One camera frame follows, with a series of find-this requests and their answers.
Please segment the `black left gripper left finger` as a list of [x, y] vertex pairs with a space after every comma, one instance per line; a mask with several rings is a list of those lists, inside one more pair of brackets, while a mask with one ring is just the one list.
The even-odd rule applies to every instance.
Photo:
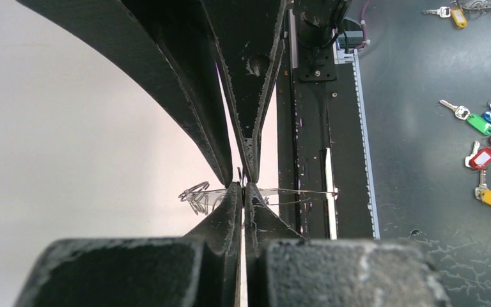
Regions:
[[181, 237], [61, 239], [16, 306], [238, 306], [241, 205], [225, 199]]

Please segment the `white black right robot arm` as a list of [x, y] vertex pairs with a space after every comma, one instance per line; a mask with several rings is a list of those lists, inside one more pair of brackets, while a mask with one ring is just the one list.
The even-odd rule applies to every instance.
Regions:
[[341, 31], [348, 1], [24, 1], [137, 83], [195, 142], [221, 184], [233, 180], [228, 128], [251, 182], [286, 46], [318, 54]]

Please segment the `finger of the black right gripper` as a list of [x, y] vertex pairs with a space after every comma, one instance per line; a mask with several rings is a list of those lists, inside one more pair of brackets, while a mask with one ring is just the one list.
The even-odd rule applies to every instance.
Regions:
[[286, 1], [203, 1], [238, 151], [260, 176], [261, 133], [284, 49]]
[[195, 142], [223, 185], [232, 158], [199, 1], [24, 1], [107, 58]]

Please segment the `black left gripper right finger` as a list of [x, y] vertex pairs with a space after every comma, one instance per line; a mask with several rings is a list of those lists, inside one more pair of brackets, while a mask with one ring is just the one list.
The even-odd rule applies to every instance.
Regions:
[[250, 306], [450, 306], [441, 276], [408, 240], [305, 239], [244, 190]]

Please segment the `metal oval keyring plate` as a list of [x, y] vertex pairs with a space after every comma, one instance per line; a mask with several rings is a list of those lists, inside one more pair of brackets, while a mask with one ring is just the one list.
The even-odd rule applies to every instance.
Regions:
[[[227, 198], [236, 200], [239, 205], [242, 205], [246, 184], [245, 175], [241, 175], [240, 180], [237, 182], [237, 195], [232, 196], [227, 188], [211, 189], [210, 182], [203, 181], [183, 190], [178, 195], [178, 199], [182, 203], [187, 203], [197, 216], [209, 216]], [[281, 187], [258, 189], [258, 198], [268, 207], [312, 204], [314, 201], [336, 200], [338, 195], [339, 189], [336, 187], [328, 191]]]

